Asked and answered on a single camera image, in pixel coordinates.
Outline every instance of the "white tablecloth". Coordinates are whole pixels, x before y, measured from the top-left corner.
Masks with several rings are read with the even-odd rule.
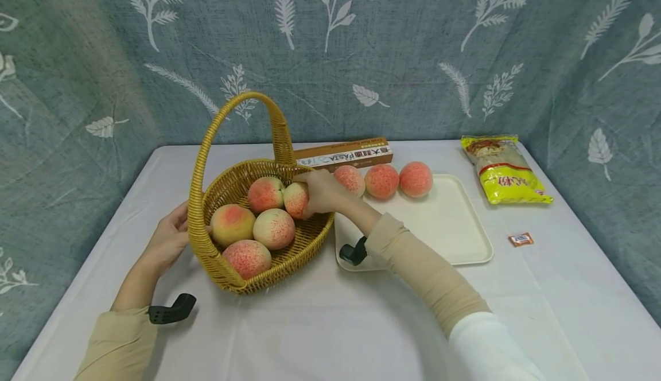
[[[657,381],[661,329],[526,151],[555,202],[492,207],[457,141],[393,142],[393,165],[422,160],[464,183],[494,250],[460,271],[548,380]],[[107,310],[158,219],[188,198],[197,146],[154,151],[14,376],[70,380],[96,316]],[[270,145],[212,146],[205,185]],[[507,237],[529,232],[533,246]],[[197,304],[162,327],[146,380],[450,380],[462,369],[436,322],[396,277],[338,267],[334,237],[297,275],[250,297],[223,293],[190,250],[158,284],[155,304]]]

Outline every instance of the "hand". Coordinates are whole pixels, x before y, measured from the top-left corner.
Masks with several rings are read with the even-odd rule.
[[[293,180],[308,184],[310,197],[303,212],[304,219],[316,213],[342,212],[347,204],[359,200],[326,169],[301,173]]]
[[[135,266],[163,276],[188,245],[188,202],[180,204],[158,222]]]
[[[310,198],[303,212],[304,219],[314,213],[338,212],[351,220],[365,236],[370,235],[374,225],[381,219],[381,213],[345,189],[325,169],[301,173],[293,180],[308,184]]]

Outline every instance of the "wicker basket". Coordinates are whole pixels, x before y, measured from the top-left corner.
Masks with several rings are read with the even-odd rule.
[[[204,167],[214,136],[226,116],[241,102],[255,98],[269,109],[273,152],[275,160],[247,160],[227,169],[216,177],[203,192]],[[314,215],[309,220],[296,221],[294,242],[286,248],[271,252],[271,268],[256,277],[244,280],[223,258],[206,230],[213,212],[223,204],[236,203],[248,207],[248,188],[257,178],[276,176],[285,185],[298,173],[312,169],[296,165],[293,157],[291,137],[287,121],[273,100],[261,93],[250,91],[231,99],[213,119],[195,162],[195,171],[190,185],[188,201],[188,235],[193,252],[204,269],[216,284],[224,290],[238,294],[248,294],[264,289],[295,273],[304,267],[321,249],[326,234],[331,229],[333,214]]]

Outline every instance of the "yellow plastic bag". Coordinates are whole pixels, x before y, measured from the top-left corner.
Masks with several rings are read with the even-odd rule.
[[[461,146],[475,167],[489,203],[553,202],[519,153],[518,141],[517,136],[464,136]]]

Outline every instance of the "pink peach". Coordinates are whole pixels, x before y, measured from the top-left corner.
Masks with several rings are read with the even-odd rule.
[[[390,164],[377,164],[365,175],[365,189],[376,199],[387,199],[395,194],[399,174]]]
[[[211,236],[222,247],[232,243],[252,239],[255,215],[238,204],[226,204],[218,208],[211,217]]]
[[[245,239],[232,243],[223,251],[223,258],[244,279],[256,277],[271,267],[271,253],[256,240]]]
[[[294,219],[303,219],[303,211],[308,206],[309,199],[308,185],[297,181],[287,186],[283,194],[285,209]]]
[[[248,204],[256,213],[281,208],[284,189],[285,186],[278,177],[260,177],[248,189]]]
[[[361,197],[365,193],[365,178],[352,165],[341,165],[332,175],[354,195]]]
[[[434,177],[429,166],[422,162],[411,162],[399,172],[399,186],[412,198],[423,197],[434,185]]]
[[[291,216],[282,209],[269,209],[257,216],[252,228],[255,240],[274,251],[291,243],[296,231]]]

